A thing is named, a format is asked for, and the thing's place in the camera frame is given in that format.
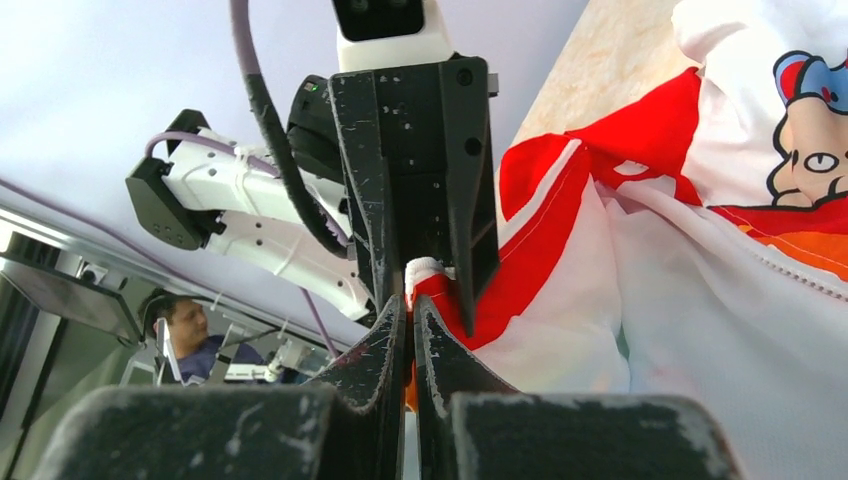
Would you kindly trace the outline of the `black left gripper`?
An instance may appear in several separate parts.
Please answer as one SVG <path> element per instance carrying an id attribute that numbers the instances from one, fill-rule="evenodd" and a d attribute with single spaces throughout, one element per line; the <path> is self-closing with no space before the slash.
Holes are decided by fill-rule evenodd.
<path id="1" fill-rule="evenodd" d="M 331 77 L 357 260 L 375 305 L 402 293 L 401 266 L 454 265 L 463 330 L 499 266 L 490 148 L 489 71 L 482 58 Z"/>

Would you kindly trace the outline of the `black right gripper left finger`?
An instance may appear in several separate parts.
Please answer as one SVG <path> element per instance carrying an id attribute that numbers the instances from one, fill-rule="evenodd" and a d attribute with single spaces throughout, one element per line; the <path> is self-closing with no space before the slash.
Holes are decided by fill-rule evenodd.
<path id="1" fill-rule="evenodd" d="M 74 406 L 38 479 L 398 479 L 406 305 L 301 385 L 104 387 Z"/>

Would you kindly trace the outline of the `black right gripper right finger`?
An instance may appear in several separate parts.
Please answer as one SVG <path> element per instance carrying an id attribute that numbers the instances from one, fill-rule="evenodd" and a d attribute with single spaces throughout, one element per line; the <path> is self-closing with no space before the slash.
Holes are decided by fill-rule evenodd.
<path id="1" fill-rule="evenodd" d="M 414 307 L 425 479 L 739 479 L 717 422 L 669 395 L 522 393 Z"/>

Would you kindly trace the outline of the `white colourful cartoon jacket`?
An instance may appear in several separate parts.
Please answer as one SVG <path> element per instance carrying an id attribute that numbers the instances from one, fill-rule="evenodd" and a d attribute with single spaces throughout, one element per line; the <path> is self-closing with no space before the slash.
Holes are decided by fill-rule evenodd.
<path id="1" fill-rule="evenodd" d="M 846 477 L 845 2 L 590 2 L 496 185 L 491 370 L 683 396 L 747 479 Z"/>

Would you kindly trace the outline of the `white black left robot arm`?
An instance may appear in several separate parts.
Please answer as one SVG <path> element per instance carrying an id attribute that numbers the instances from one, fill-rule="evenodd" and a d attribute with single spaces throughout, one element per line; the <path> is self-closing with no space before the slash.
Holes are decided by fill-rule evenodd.
<path id="1" fill-rule="evenodd" d="M 428 257 L 455 275 L 461 330 L 498 265 L 489 101 L 480 57 L 310 76 L 251 151 L 182 111 L 126 178 L 139 224 L 173 247 L 244 259 L 357 319 Z"/>

